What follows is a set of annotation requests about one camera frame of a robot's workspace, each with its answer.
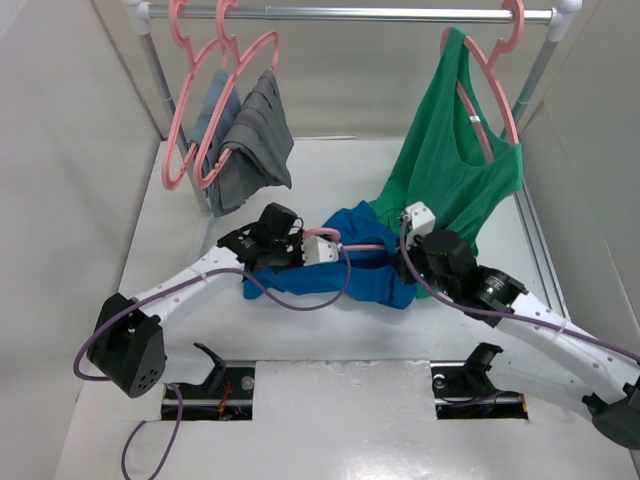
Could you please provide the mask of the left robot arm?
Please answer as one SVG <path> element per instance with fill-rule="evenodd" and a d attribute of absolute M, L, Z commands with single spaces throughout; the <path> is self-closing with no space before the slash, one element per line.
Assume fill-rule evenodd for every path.
<path fill-rule="evenodd" d="M 249 275 L 301 263 L 302 229 L 290 209 L 268 204 L 259 219 L 221 237 L 200 259 L 164 283 L 102 306 L 88 360 L 128 397 L 158 383 L 190 385 L 201 396 L 222 387 L 225 361 L 202 343 L 170 346 L 167 334 Z"/>

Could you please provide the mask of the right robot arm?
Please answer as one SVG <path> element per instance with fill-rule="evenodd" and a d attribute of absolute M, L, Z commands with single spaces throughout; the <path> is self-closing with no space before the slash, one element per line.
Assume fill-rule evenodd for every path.
<path fill-rule="evenodd" d="M 638 449 L 638 354 L 598 339 L 522 282 L 478 264 L 452 231 L 421 236 L 403 229 L 398 256 L 402 278 L 505 335 L 502 343 L 478 344 L 459 367 L 468 390 L 537 397 L 585 418 L 615 444 Z"/>

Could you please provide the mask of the blue t shirt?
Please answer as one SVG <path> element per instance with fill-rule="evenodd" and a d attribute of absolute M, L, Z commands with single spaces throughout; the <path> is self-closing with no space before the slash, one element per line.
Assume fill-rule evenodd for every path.
<path fill-rule="evenodd" d="M 398 235 L 384 226 L 366 201 L 352 209 L 340 209 L 325 223 L 340 232 L 342 243 L 383 245 L 384 250 L 350 251 L 335 263 L 301 267 L 281 272 L 269 269 L 256 275 L 268 289 L 295 295 L 333 293 L 341 288 L 360 302 L 378 303 L 403 310 L 416 297 L 416 288 L 404 283 L 390 263 Z"/>

